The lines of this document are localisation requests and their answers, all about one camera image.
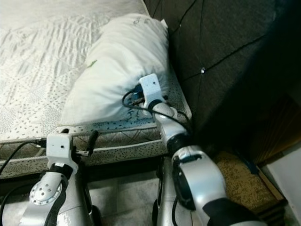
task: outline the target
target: white pillow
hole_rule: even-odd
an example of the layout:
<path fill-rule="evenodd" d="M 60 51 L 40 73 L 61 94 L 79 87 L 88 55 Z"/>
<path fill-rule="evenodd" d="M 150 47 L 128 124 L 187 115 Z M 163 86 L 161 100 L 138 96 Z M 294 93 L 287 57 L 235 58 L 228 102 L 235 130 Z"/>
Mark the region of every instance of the white pillow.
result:
<path fill-rule="evenodd" d="M 118 17 L 103 28 L 85 64 L 86 70 L 67 97 L 60 125 L 126 119 L 128 109 L 121 99 L 141 77 L 155 73 L 163 95 L 167 95 L 167 27 L 145 15 Z"/>

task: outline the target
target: bed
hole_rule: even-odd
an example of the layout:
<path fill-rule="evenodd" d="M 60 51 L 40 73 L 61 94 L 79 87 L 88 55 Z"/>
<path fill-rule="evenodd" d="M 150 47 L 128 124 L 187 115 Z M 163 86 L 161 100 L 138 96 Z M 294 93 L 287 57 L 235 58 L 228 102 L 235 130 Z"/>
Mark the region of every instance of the bed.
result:
<path fill-rule="evenodd" d="M 166 153 L 151 118 L 59 127 L 73 83 L 83 70 L 87 51 L 112 18 L 148 14 L 141 0 L 4 0 L 0 8 L 0 165 L 23 141 L 68 128 L 78 149 L 93 130 L 100 132 L 87 165 L 158 156 Z M 168 78 L 168 102 L 191 119 L 176 79 Z M 6 166 L 1 178 L 39 173 L 47 168 L 44 150 L 28 145 Z"/>

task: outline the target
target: white mattress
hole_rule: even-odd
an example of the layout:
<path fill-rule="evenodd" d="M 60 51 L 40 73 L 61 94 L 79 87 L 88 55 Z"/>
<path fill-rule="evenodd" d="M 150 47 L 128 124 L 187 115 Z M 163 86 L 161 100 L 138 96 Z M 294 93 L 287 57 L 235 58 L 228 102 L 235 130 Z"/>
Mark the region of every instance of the white mattress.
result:
<path fill-rule="evenodd" d="M 44 137 L 57 127 L 87 50 L 113 17 L 147 14 L 142 0 L 2 0 L 0 141 Z M 170 78 L 170 102 L 189 117 L 181 88 Z M 155 127 L 152 119 L 70 127 L 71 133 Z"/>

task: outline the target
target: pillow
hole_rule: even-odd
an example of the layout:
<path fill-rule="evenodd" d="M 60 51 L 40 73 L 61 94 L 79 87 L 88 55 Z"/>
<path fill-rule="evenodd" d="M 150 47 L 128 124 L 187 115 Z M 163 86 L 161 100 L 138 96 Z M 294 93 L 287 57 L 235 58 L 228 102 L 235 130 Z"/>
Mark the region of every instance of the pillow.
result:
<path fill-rule="evenodd" d="M 110 21 L 87 54 L 87 68 L 70 91 L 62 126 L 128 119 L 122 97 L 141 77 L 155 73 L 168 93 L 167 26 L 146 15 L 128 14 Z"/>

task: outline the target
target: quilted mattress cover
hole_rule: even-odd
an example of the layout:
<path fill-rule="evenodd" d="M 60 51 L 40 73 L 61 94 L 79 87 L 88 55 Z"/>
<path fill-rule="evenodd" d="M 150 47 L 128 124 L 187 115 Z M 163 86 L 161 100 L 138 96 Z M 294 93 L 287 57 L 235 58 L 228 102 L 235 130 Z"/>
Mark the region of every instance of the quilted mattress cover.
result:
<path fill-rule="evenodd" d="M 0 7 L 0 165 L 18 144 L 69 128 L 78 149 L 88 135 L 100 136 L 87 165 L 156 156 L 166 152 L 150 118 L 57 127 L 65 100 L 84 68 L 91 45 L 112 18 L 148 14 L 142 0 L 3 0 Z M 169 103 L 191 112 L 175 74 Z M 1 177 L 36 173 L 46 168 L 45 152 L 28 145 L 16 154 Z"/>

